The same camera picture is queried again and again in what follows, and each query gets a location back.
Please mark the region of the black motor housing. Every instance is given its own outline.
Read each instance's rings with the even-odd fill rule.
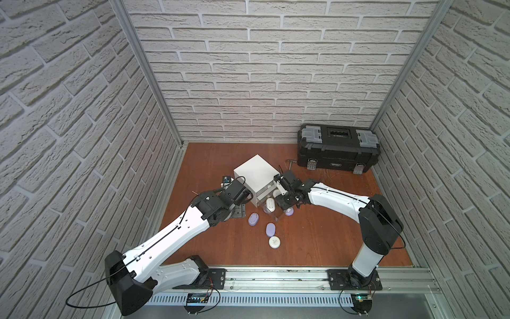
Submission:
[[[379,255],[387,255],[403,230],[388,200],[379,194],[372,196],[358,217],[365,245]]]
[[[124,256],[119,251],[111,252],[105,258],[105,272],[107,277],[114,274],[106,280],[106,283],[119,306],[120,313],[126,316],[137,311],[150,300],[152,289],[158,282],[152,278],[144,283],[134,280],[125,267],[123,259]]]

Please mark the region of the black toolbox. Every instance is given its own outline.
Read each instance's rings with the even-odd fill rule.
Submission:
[[[303,124],[297,139],[297,164],[308,169],[340,169],[361,174],[379,159],[377,136],[367,129]]]

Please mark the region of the clear plastic container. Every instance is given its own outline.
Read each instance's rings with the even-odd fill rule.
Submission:
[[[279,221],[280,219],[283,218],[283,216],[285,216],[284,211],[282,211],[281,208],[275,204],[274,199],[272,198],[268,198],[266,200],[266,203],[264,204],[262,209],[266,214],[271,216],[271,218],[273,218],[275,222]]]

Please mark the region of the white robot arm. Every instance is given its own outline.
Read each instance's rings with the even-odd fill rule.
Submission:
[[[361,225],[364,244],[348,269],[348,285],[363,288],[375,268],[402,231],[400,220],[381,195],[372,198],[343,192],[307,180],[302,183],[289,170],[274,181],[282,194],[275,198],[282,209],[313,204],[344,214]],[[121,254],[112,252],[105,259],[107,284],[122,315],[142,307],[153,294],[181,287],[203,286],[209,268],[198,256],[181,263],[159,266],[191,238],[219,222],[227,220],[236,205],[253,196],[239,181],[228,187],[203,192],[167,227],[143,244]]]

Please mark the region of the orange wooden tabletop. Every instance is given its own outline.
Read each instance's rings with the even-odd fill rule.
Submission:
[[[191,143],[188,145],[177,181],[168,202],[160,229],[171,223],[189,205],[195,194],[220,187],[221,177],[234,175],[234,168],[259,154],[273,167],[288,167],[296,159],[296,144]],[[302,181],[313,178],[324,184],[358,195],[380,193],[372,171],[355,175],[349,171],[317,169],[292,165]],[[254,227],[248,224],[251,213],[259,214]],[[330,209],[302,205],[292,216],[275,223],[278,249],[269,246],[266,225],[273,219],[252,203],[246,204],[245,218],[231,218],[207,229],[182,246],[165,264],[181,262],[199,255],[209,265],[285,265],[349,266],[363,240],[360,225]],[[395,247],[402,245],[399,239]],[[404,249],[392,250],[381,266],[412,266]]]

